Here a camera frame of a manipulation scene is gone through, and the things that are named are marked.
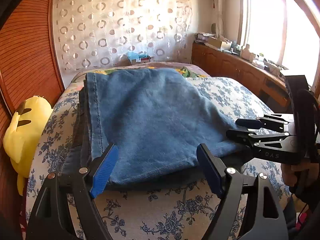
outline human hand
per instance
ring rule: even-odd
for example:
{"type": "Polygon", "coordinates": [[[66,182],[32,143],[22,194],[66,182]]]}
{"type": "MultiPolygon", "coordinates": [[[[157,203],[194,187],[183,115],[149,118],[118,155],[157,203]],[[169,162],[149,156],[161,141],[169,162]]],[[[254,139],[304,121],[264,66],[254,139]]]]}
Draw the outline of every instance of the human hand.
{"type": "Polygon", "coordinates": [[[297,176],[294,174],[296,171],[304,171],[309,170],[308,178],[306,181],[306,187],[310,186],[313,182],[318,179],[319,175],[319,164],[318,163],[310,163],[307,161],[303,161],[298,165],[289,165],[289,164],[281,164],[282,171],[282,179],[284,183],[293,187],[297,183],[297,176]]]}

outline window pane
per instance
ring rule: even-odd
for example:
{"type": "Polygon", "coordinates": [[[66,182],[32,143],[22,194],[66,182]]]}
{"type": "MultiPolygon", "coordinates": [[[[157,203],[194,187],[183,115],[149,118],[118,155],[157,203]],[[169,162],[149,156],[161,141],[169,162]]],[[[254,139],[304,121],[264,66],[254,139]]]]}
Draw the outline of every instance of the window pane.
{"type": "Polygon", "coordinates": [[[250,51],[263,53],[277,62],[282,44],[284,5],[282,0],[251,0],[248,44],[250,51]]]}
{"type": "Polygon", "coordinates": [[[282,65],[299,72],[302,71],[308,84],[315,78],[318,57],[319,37],[303,10],[294,0],[287,3],[287,40],[282,65]]]}

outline window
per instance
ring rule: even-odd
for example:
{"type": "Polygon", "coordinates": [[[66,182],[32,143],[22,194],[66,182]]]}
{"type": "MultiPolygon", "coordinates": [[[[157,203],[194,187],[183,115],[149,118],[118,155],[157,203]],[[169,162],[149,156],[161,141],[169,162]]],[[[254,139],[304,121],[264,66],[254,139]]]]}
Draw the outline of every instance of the window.
{"type": "Polygon", "coordinates": [[[244,0],[244,7],[242,42],[288,69],[303,70],[312,85],[320,40],[303,10],[294,0],[244,0]]]}

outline denim seam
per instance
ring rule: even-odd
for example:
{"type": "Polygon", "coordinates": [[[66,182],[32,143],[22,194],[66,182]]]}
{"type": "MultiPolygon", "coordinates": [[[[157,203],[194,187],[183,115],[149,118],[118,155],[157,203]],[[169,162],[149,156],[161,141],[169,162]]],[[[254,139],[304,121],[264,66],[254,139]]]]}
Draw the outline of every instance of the denim seam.
{"type": "Polygon", "coordinates": [[[98,110],[98,101],[97,101],[96,77],[95,77],[95,74],[93,74],[93,84],[94,84],[94,101],[95,101],[95,103],[96,103],[97,121],[98,121],[98,127],[99,127],[100,150],[101,150],[101,152],[102,152],[101,126],[100,126],[100,118],[99,118],[99,110],[98,110]]]}

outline blue denim fabric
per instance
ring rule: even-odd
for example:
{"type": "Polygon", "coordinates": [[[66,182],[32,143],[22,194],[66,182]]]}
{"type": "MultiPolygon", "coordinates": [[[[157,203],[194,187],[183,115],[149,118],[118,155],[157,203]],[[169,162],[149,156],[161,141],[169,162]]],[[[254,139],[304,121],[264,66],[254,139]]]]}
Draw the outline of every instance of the blue denim fabric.
{"type": "MultiPolygon", "coordinates": [[[[111,186],[130,187],[188,168],[194,171],[200,143],[219,157],[244,149],[226,138],[228,129],[237,128],[233,120],[173,69],[87,73],[84,85],[78,113],[84,131],[74,132],[82,136],[82,148],[72,148],[69,155],[80,154],[85,166],[110,142],[116,144],[119,160],[111,186]]],[[[68,156],[64,173],[72,170],[69,160],[74,159],[68,156]]]]}

